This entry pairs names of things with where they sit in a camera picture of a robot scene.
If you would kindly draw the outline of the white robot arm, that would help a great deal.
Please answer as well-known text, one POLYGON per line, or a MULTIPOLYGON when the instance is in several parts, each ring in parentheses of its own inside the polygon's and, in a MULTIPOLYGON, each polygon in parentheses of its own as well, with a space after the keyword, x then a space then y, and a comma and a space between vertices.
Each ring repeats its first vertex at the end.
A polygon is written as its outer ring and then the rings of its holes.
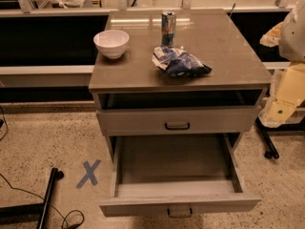
POLYGON ((275 71, 270 96, 259 114, 262 124, 277 128, 284 124, 305 100, 305 0, 299 0, 285 19, 267 31, 259 43, 278 46, 279 55, 290 62, 275 71))

